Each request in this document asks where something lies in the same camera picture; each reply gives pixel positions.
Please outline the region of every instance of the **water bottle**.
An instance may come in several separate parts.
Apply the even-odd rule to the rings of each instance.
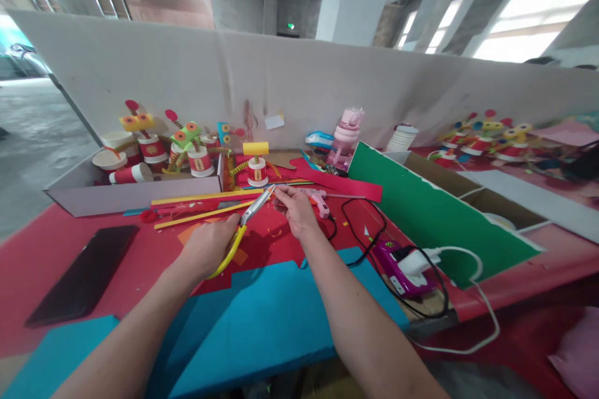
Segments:
[[[343,111],[343,115],[335,128],[333,144],[326,162],[340,170],[346,170],[346,162],[354,143],[360,134],[360,123],[364,118],[362,108],[351,107]]]

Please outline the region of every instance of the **yellow paper strip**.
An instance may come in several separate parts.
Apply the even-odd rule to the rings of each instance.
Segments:
[[[188,223],[189,221],[195,221],[195,220],[199,220],[202,218],[208,218],[214,215],[218,215],[218,214],[222,214],[222,213],[226,213],[226,212],[230,212],[230,211],[234,211],[237,209],[243,209],[246,207],[250,207],[252,205],[253,201],[248,201],[247,203],[242,203],[242,204],[238,204],[236,206],[231,206],[229,208],[224,208],[224,209],[218,209],[212,212],[206,212],[203,214],[199,214],[199,215],[194,215],[191,217],[187,217],[187,218],[181,218],[178,220],[173,220],[173,221],[167,221],[166,223],[159,223],[156,224],[154,226],[154,230],[156,229],[163,229],[163,228],[169,228],[171,226],[176,226],[178,224],[182,224],[182,223]]]
[[[169,204],[169,203],[181,203],[182,201],[213,200],[215,198],[227,198],[229,196],[243,196],[243,195],[260,196],[262,194],[262,192],[264,192],[264,189],[252,189],[252,190],[239,190],[239,191],[232,191],[232,192],[207,193],[205,195],[179,196],[178,198],[155,199],[154,201],[152,201],[152,206],[159,206],[161,204]]]

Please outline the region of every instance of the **left hand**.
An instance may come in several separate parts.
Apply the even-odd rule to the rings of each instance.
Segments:
[[[233,214],[226,221],[205,223],[196,228],[173,264],[179,273],[196,284],[214,273],[225,258],[239,220],[240,215]]]

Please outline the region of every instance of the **green board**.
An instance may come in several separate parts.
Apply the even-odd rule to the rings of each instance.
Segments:
[[[532,243],[492,224],[482,213],[432,185],[363,142],[349,167],[354,180],[382,185],[380,207],[421,248],[470,249],[484,265],[478,281],[488,279],[538,254]],[[472,284],[476,262],[467,254],[446,251],[439,267],[458,287]]]

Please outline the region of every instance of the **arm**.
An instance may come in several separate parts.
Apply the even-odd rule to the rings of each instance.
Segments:
[[[181,255],[52,399],[140,398],[172,320],[223,260],[239,215],[196,229]]]
[[[275,190],[275,208],[299,239],[323,299],[341,360],[369,398],[448,398],[385,310],[318,228],[299,190]]]

